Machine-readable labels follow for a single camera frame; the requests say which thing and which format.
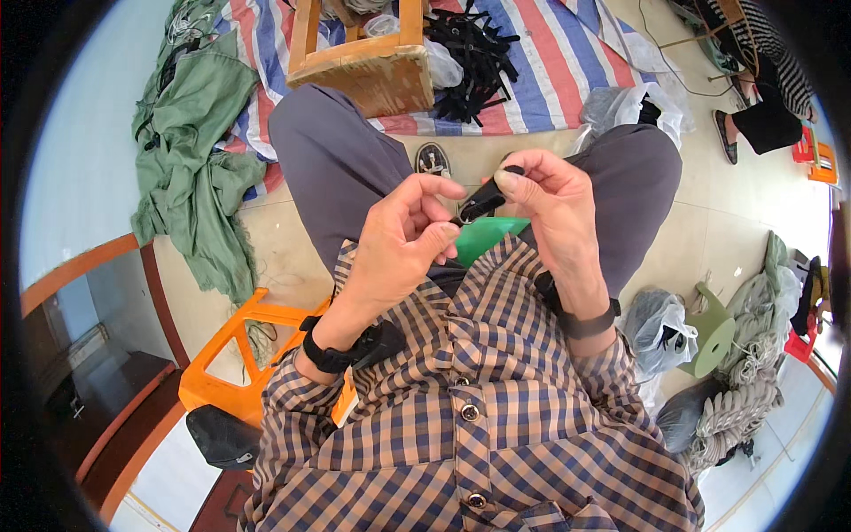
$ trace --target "hand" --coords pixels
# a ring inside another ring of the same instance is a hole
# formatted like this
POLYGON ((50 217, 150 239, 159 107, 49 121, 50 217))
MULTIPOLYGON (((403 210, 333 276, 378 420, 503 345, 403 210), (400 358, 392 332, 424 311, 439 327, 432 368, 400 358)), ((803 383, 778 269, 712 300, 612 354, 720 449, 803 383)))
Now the hand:
POLYGON ((600 269, 594 197, 588 174, 546 150, 512 153, 502 166, 524 168, 526 176, 498 171, 505 197, 531 219, 538 254, 556 282, 565 312, 578 319, 602 315, 608 291, 600 269))
POLYGON ((343 288, 361 313, 374 319, 408 297, 432 262, 458 256, 453 242, 460 229, 437 195, 463 199, 466 190, 443 177, 412 174, 369 210, 343 288))

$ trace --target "plaid shirt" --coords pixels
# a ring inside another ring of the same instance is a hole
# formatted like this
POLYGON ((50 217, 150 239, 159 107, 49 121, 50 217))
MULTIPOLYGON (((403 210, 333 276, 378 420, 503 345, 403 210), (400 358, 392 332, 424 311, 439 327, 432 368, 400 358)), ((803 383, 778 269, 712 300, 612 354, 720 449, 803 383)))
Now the plaid shirt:
MULTIPOLYGON (((357 245, 334 273, 346 282, 357 245)), ((354 371, 360 401, 294 352, 263 393, 246 530, 681 530, 703 524, 694 480, 665 450, 619 339, 572 358, 534 287, 537 252, 508 235, 450 299, 426 279, 382 315, 407 338, 354 371)))

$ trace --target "striped tarp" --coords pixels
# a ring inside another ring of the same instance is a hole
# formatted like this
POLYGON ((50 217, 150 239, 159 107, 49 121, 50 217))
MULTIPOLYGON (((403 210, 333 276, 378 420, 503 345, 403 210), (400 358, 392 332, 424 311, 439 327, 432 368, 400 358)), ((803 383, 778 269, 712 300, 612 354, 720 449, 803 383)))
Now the striped tarp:
MULTIPOLYGON (((433 8, 464 10, 464 0, 431 0, 433 8)), ((639 72, 604 43, 595 0, 476 0, 474 11, 487 10, 492 26, 517 34, 509 57, 519 72, 516 83, 505 80, 511 100, 479 114, 483 126, 435 119, 429 112, 373 118, 380 131, 391 134, 489 135, 574 129, 580 126, 582 102, 595 87, 632 87, 655 81, 639 72)), ((214 27, 219 33, 238 31, 240 57, 260 74, 261 84, 220 149, 256 152, 261 160, 277 161, 266 125, 286 86, 294 9, 283 0, 231 0, 214 27)), ((634 32, 620 22, 624 33, 634 32)), ((334 46, 345 41, 338 20, 323 22, 321 33, 334 46)), ((270 164, 264 183, 246 199, 271 192, 283 182, 280 168, 270 164)))

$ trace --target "black webbing strap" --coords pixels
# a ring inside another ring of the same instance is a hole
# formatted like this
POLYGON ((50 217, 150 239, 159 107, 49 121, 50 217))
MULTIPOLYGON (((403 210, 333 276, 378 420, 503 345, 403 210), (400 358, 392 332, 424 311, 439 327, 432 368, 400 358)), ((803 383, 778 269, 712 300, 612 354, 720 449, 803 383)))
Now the black webbing strap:
MULTIPOLYGON (((174 80, 174 73, 177 72, 177 60, 183 57, 190 52, 194 52, 201 45, 201 39, 192 39, 188 43, 183 43, 174 50, 171 51, 171 54, 168 54, 165 61, 163 62, 163 69, 160 70, 159 82, 157 83, 157 95, 154 96, 154 101, 151 103, 151 110, 148 112, 148 116, 144 122, 139 124, 139 127, 136 129, 136 135, 134 136, 136 142, 139 142, 139 134, 143 129, 148 127, 151 124, 151 120, 153 119, 153 106, 154 103, 159 100, 159 97, 163 94, 163 91, 166 87, 174 80)), ((154 131, 153 138, 145 144, 145 150, 151 150, 154 146, 159 147, 159 133, 154 131)))

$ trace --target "green plastic stool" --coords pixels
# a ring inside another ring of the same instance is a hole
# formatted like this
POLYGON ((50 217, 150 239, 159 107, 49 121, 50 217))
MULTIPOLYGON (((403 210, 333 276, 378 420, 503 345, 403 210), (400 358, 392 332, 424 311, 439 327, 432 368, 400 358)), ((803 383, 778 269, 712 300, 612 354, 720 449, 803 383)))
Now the green plastic stool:
POLYGON ((677 367, 699 379, 715 369, 730 351, 736 322, 706 283, 701 281, 697 283, 696 288, 709 303, 705 312, 686 313, 686 325, 697 329, 698 351, 691 362, 682 363, 677 367))
POLYGON ((455 240, 458 248, 456 259, 465 268, 469 268, 485 251, 493 248, 506 233, 517 235, 529 223, 529 218, 479 218, 461 229, 455 240))

